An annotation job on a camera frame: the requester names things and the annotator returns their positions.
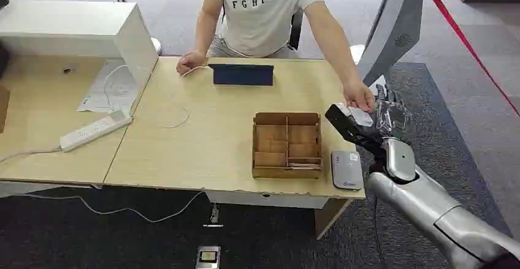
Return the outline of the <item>person's left hand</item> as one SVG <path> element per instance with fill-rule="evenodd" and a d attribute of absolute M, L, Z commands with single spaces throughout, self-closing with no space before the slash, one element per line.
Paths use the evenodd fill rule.
<path fill-rule="evenodd" d="M 375 98 L 371 90 L 359 78 L 348 78 L 342 81 L 343 95 L 348 107 L 359 108 L 372 113 L 375 109 Z"/>

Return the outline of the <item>person's right hand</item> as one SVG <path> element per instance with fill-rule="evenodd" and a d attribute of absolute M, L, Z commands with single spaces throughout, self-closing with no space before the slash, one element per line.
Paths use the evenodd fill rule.
<path fill-rule="evenodd" d="M 184 76 L 198 67 L 204 67 L 207 65 L 208 58 L 206 54 L 200 51 L 189 51 L 181 56 L 179 59 L 176 70 Z"/>

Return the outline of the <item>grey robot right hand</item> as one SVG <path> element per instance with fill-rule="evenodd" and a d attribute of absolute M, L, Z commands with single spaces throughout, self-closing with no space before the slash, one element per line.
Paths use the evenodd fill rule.
<path fill-rule="evenodd" d="M 376 89 L 373 113 L 334 103 L 325 117 L 344 140 L 372 153 L 381 172 L 397 183 L 411 182 L 416 178 L 415 154 L 407 141 L 412 114 L 397 91 L 379 84 Z"/>

